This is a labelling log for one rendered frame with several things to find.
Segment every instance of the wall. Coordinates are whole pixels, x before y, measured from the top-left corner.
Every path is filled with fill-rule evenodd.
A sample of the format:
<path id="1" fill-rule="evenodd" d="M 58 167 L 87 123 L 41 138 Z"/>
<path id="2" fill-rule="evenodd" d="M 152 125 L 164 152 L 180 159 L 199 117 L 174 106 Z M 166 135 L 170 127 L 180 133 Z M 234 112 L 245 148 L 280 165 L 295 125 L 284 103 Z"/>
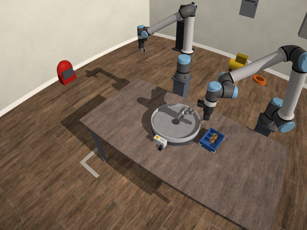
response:
<path id="1" fill-rule="evenodd" d="M 137 36 L 149 0 L 0 2 L 0 111 L 73 66 Z"/>
<path id="2" fill-rule="evenodd" d="M 150 25 L 175 13 L 187 0 L 150 1 Z M 284 45 L 298 45 L 307 50 L 307 40 L 298 31 L 307 10 L 305 0 L 260 0 L 255 18 L 239 15 L 241 0 L 197 1 L 194 42 L 232 55 L 248 55 L 250 61 L 260 59 Z M 158 33 L 176 36 L 176 23 Z M 270 69 L 290 76 L 291 62 Z"/>

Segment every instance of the table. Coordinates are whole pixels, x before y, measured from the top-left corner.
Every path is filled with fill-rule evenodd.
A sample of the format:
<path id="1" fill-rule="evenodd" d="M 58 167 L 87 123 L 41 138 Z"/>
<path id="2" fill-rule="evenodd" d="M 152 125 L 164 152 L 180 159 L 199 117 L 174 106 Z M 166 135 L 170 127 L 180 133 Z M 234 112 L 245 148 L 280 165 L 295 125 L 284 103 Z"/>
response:
<path id="1" fill-rule="evenodd" d="M 269 230 L 281 195 L 288 149 L 213 112 L 201 128 L 212 127 L 225 135 L 215 154 L 195 142 L 167 145 L 159 151 L 152 141 L 151 115 L 169 103 L 187 105 L 202 115 L 196 102 L 136 79 L 80 121 L 91 131 L 105 162 L 99 137 L 227 220 L 249 230 Z"/>

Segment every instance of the blue joint cap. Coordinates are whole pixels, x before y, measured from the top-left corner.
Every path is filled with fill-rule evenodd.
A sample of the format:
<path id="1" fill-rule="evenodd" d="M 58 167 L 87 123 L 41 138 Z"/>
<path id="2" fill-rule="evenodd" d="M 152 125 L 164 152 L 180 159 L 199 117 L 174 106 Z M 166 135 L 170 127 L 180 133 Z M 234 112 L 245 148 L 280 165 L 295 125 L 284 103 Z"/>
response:
<path id="1" fill-rule="evenodd" d="M 187 54 L 181 54 L 178 56 L 177 61 L 182 65 L 186 65 L 191 62 L 191 57 Z"/>
<path id="2" fill-rule="evenodd" d="M 232 95 L 232 99 L 236 98 L 238 96 L 238 87 L 234 86 L 234 94 Z"/>
<path id="3" fill-rule="evenodd" d="M 210 92 L 217 92 L 221 88 L 222 88 L 221 83 L 219 83 L 219 82 L 210 82 L 208 87 L 207 87 L 207 90 L 210 91 Z"/>
<path id="4" fill-rule="evenodd" d="M 148 37 L 148 33 L 146 31 L 142 31 L 141 36 L 142 36 L 142 38 L 146 38 L 146 37 Z"/>
<path id="5" fill-rule="evenodd" d="M 220 73 L 220 74 L 219 74 L 219 76 L 217 77 L 217 80 L 219 80 L 219 78 L 220 78 L 220 75 L 222 75 L 222 74 L 223 74 L 223 73 Z"/>
<path id="6" fill-rule="evenodd" d="M 307 52 L 302 53 L 298 58 L 298 67 L 301 71 L 307 72 Z"/>
<path id="7" fill-rule="evenodd" d="M 281 107 L 283 105 L 283 100 L 278 98 L 278 97 L 274 97 L 274 98 L 271 99 L 270 103 L 275 105 L 275 106 Z"/>
<path id="8" fill-rule="evenodd" d="M 281 126 L 278 127 L 278 130 L 281 133 L 286 133 L 289 132 L 291 129 L 293 129 L 295 126 L 294 122 L 287 122 L 285 124 L 282 124 Z"/>

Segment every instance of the white floor marking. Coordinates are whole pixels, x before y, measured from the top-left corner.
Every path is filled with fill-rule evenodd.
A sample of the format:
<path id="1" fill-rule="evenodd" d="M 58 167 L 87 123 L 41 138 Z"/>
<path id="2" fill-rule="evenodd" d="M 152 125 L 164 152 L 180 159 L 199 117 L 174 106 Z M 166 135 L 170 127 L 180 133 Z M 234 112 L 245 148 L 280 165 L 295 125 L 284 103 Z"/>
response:
<path id="1" fill-rule="evenodd" d="M 99 177 L 98 173 L 95 172 L 90 166 L 88 166 L 88 164 L 86 164 L 85 162 L 91 158 L 91 156 L 93 156 L 95 154 L 95 152 L 97 152 L 97 148 L 95 148 L 92 152 L 89 153 L 89 155 L 87 155 L 83 160 L 80 161 L 80 163 L 91 173 L 93 174 L 94 177 Z"/>

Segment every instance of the blue tray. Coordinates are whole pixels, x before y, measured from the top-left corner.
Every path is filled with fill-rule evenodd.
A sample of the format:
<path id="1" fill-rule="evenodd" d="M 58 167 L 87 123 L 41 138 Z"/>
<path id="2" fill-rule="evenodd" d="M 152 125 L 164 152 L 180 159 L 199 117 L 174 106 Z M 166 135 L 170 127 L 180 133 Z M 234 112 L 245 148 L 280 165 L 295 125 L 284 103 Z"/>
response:
<path id="1" fill-rule="evenodd" d="M 211 144 L 209 142 L 210 138 L 213 136 L 213 134 L 217 134 L 216 140 Z M 224 140 L 225 135 L 221 134 L 220 132 L 216 131 L 213 128 L 210 128 L 206 134 L 201 138 L 199 141 L 199 145 L 204 147 L 206 150 L 215 153 L 216 149 L 219 147 L 220 143 Z"/>

